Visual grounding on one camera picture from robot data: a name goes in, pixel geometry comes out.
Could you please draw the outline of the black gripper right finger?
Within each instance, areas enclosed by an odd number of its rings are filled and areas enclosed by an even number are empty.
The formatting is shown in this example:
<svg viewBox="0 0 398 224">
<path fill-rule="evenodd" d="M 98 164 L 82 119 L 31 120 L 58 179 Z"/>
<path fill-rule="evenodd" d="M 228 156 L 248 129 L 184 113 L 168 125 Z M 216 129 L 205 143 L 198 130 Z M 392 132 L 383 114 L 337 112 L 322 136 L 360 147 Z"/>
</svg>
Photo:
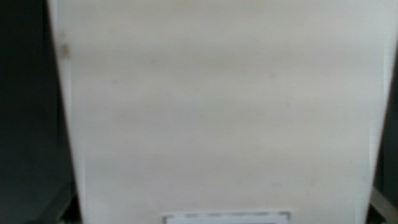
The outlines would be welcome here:
<svg viewBox="0 0 398 224">
<path fill-rule="evenodd" d="M 372 206 L 386 219 L 386 223 L 398 224 L 398 209 L 381 193 L 372 194 Z"/>
</svg>

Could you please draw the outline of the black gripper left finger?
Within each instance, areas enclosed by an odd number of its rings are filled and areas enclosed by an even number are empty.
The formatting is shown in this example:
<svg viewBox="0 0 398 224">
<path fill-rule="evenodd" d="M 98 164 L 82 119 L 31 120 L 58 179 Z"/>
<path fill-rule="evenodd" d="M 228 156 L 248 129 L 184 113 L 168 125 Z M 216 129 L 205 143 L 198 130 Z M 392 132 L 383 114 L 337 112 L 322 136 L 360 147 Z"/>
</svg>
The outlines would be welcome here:
<svg viewBox="0 0 398 224">
<path fill-rule="evenodd" d="M 81 204 L 75 196 L 59 197 L 42 214 L 43 224 L 81 224 Z"/>
</svg>

